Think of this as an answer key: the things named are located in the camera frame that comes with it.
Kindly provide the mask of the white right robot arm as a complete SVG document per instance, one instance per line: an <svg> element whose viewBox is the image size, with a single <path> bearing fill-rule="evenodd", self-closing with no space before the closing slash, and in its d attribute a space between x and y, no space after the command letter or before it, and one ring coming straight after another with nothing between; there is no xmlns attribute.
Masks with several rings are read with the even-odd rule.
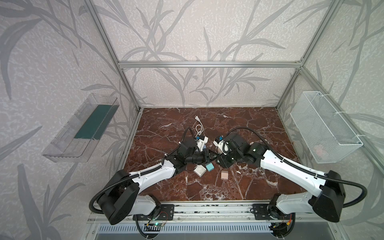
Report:
<svg viewBox="0 0 384 240"><path fill-rule="evenodd" d="M293 213L309 213L329 222L340 221L346 193L340 183L341 176L336 172L312 170L285 157L278 157L266 145L249 144L238 134L230 134L226 138L219 136L214 145L220 154L217 163L223 168L235 163L255 165L305 189L299 194L275 194L268 205L268 213L274 219Z"/></svg>

